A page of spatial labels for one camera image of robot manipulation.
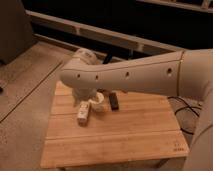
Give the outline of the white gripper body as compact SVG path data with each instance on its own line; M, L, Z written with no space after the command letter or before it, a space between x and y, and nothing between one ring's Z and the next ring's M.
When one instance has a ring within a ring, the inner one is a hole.
M72 89L72 96L76 105L78 105L81 101L88 101L89 99L95 97L96 93L96 89Z

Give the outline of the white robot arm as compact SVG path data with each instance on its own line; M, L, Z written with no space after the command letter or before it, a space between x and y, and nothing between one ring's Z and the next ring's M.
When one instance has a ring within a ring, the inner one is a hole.
M121 90L201 101L203 107L183 171L213 171L213 49L99 65L95 59L91 51L77 50L62 68L60 80L82 92Z

